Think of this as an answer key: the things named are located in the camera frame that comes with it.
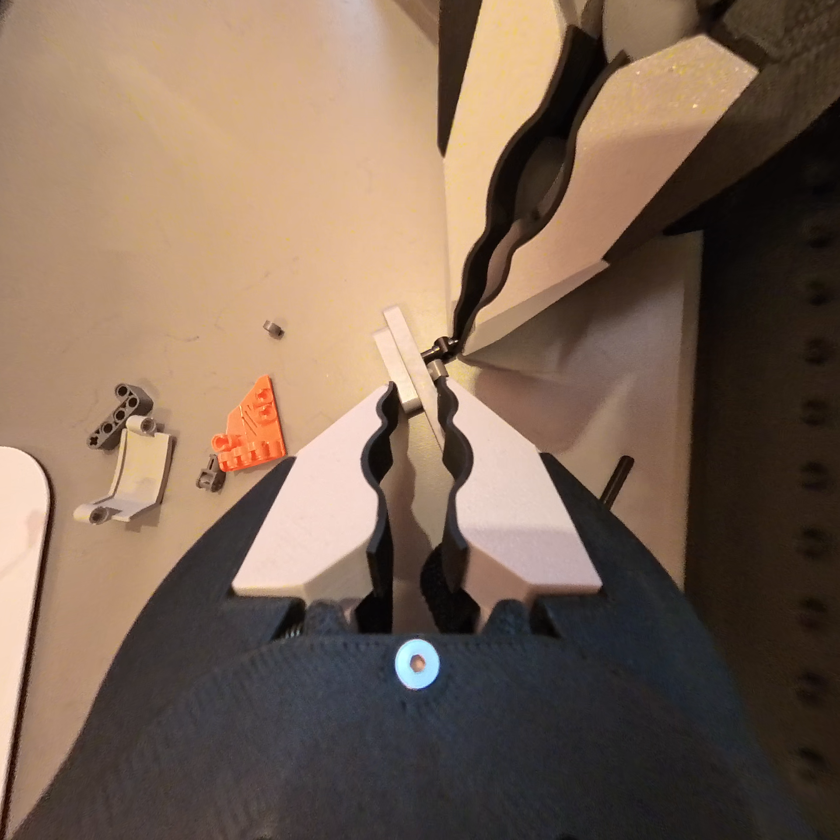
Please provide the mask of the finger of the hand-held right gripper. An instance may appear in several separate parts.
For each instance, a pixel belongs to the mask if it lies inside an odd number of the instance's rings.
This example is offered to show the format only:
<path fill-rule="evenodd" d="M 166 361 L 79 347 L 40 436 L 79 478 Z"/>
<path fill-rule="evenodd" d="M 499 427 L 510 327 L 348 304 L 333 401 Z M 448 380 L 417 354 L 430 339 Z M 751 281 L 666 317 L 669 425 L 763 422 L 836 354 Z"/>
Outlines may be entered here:
<path fill-rule="evenodd" d="M 616 69 L 574 138 L 571 182 L 542 227 L 499 249 L 499 288 L 468 329 L 470 356 L 608 268 L 608 248 L 753 81 L 718 38 L 684 37 Z"/>
<path fill-rule="evenodd" d="M 541 199 L 524 203 L 531 157 L 567 145 L 603 69 L 603 38 L 562 3 L 482 3 L 444 145 L 452 344 L 495 295 L 495 249 L 535 217 Z"/>

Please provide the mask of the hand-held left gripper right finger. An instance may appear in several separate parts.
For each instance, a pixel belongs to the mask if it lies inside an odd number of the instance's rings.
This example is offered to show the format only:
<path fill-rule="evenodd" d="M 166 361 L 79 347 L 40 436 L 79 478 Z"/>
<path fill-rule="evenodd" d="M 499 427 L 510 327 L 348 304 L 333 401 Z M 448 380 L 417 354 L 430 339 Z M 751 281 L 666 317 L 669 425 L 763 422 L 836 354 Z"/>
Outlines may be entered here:
<path fill-rule="evenodd" d="M 549 478 L 547 459 L 477 395 L 434 383 L 452 475 L 434 550 L 434 630 L 473 634 L 498 602 L 591 595 L 603 580 Z"/>

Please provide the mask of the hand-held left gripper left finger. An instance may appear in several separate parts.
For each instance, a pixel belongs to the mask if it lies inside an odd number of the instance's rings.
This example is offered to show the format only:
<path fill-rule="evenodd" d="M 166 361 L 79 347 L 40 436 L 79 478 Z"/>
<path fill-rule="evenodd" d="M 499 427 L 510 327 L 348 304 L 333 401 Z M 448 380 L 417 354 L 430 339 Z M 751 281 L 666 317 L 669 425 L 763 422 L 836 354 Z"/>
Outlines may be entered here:
<path fill-rule="evenodd" d="M 399 425 L 395 383 L 377 387 L 295 459 L 235 578 L 237 595 L 288 595 L 354 609 L 392 634 L 392 528 L 381 478 Z"/>

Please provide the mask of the light grey double toy beam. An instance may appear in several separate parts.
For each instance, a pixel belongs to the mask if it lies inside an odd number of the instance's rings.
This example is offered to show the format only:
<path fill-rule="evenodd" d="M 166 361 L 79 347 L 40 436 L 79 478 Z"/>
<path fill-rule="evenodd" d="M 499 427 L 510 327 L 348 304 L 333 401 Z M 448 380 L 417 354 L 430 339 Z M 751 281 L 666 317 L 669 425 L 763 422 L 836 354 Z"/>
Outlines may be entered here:
<path fill-rule="evenodd" d="M 399 389 L 403 411 L 426 411 L 437 447 L 444 447 L 444 427 L 437 422 L 437 389 L 405 324 L 405 314 L 399 305 L 387 305 L 381 311 L 381 320 L 385 327 L 371 332 L 371 344 L 381 356 L 387 380 Z"/>

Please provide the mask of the long black toy axle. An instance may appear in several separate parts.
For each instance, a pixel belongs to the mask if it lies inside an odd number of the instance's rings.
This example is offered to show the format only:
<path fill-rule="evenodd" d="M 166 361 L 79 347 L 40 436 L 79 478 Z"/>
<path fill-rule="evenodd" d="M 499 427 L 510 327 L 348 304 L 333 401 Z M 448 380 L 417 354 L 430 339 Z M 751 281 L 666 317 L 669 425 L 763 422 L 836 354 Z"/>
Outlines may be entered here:
<path fill-rule="evenodd" d="M 627 485 L 633 466 L 635 466 L 633 453 L 622 453 L 622 459 L 616 460 L 616 469 L 612 469 L 612 475 L 608 475 L 608 480 L 607 480 L 607 489 L 603 489 L 603 494 L 600 494 L 600 505 L 603 505 L 607 512 L 616 505 L 616 499 L 618 499 L 618 490 L 622 490 L 622 485 Z"/>

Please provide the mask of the orange toy wedge panel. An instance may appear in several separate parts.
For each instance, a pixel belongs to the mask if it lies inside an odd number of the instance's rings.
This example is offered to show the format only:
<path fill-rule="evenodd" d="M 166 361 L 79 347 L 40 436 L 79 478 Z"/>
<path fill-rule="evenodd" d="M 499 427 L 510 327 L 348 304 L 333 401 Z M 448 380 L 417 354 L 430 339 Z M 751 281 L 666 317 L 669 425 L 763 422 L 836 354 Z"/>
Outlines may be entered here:
<path fill-rule="evenodd" d="M 231 408 L 226 427 L 211 439 L 211 447 L 225 475 L 285 459 L 271 377 L 259 377 L 252 389 Z"/>

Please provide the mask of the light grey curved toy panel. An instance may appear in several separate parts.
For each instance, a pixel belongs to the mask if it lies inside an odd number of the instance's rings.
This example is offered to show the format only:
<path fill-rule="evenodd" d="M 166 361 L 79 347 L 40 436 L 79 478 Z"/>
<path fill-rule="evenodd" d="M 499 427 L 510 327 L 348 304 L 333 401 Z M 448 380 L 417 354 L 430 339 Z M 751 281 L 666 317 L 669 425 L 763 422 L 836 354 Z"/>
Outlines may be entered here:
<path fill-rule="evenodd" d="M 163 499 L 175 453 L 175 436 L 159 430 L 152 416 L 130 416 L 121 427 L 117 460 L 106 499 L 79 505 L 79 525 L 128 525 Z"/>

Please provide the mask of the dark grey angled toy beam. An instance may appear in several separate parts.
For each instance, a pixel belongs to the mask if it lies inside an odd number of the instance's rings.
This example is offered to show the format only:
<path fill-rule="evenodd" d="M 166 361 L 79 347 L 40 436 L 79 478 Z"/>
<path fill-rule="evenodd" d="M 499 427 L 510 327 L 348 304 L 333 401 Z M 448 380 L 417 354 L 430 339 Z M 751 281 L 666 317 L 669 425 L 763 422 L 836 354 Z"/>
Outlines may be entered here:
<path fill-rule="evenodd" d="M 130 387 L 130 383 L 117 383 L 115 400 L 117 400 L 117 406 L 86 436 L 86 446 L 93 452 L 117 447 L 121 427 L 128 425 L 128 417 L 152 416 L 152 408 L 153 408 L 153 400 L 140 387 Z"/>

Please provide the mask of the black dotted mat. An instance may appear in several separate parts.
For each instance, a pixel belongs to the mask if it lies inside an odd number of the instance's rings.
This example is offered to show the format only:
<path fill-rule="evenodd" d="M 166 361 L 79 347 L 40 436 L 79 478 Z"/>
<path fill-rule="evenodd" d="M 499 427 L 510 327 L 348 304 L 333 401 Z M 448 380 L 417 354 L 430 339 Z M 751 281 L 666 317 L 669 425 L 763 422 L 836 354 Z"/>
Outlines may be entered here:
<path fill-rule="evenodd" d="M 836 838 L 836 103 L 698 221 L 684 589 L 779 780 Z"/>

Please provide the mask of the white rounded board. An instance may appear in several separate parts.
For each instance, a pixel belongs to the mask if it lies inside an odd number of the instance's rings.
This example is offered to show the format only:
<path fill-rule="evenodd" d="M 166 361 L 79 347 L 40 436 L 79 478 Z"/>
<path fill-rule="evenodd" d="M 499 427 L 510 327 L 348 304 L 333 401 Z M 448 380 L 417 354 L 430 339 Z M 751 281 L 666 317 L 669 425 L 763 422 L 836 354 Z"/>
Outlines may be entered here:
<path fill-rule="evenodd" d="M 50 530 L 50 480 L 19 447 L 0 447 L 0 804 L 7 807 L 31 636 L 40 565 Z"/>

